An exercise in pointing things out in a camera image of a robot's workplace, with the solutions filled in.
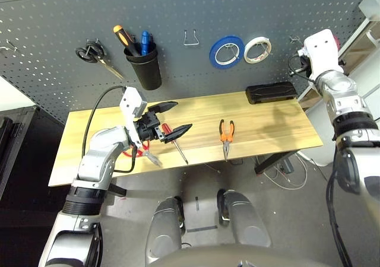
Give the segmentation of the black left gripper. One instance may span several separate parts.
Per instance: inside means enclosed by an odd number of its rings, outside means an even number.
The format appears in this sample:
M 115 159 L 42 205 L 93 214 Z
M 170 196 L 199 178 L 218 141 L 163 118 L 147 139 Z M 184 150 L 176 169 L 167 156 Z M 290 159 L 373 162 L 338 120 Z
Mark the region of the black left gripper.
M 180 138 L 190 130 L 192 124 L 181 125 L 171 130 L 166 123 L 161 125 L 164 133 L 160 130 L 160 121 L 156 116 L 156 113 L 164 113 L 177 105 L 178 102 L 176 101 L 164 101 L 148 107 L 148 112 L 144 113 L 138 120 L 134 121 L 139 140 L 144 142 L 158 139 L 167 144 Z

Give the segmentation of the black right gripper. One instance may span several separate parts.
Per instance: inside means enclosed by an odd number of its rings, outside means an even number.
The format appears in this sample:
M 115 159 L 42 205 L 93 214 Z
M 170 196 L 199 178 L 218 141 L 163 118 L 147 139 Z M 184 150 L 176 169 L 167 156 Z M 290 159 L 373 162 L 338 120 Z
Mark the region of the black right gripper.
M 305 73 L 306 75 L 311 75 L 312 68 L 311 68 L 311 61 L 310 59 L 303 55 L 300 57 L 300 63 L 301 63 L 301 71 L 300 73 Z

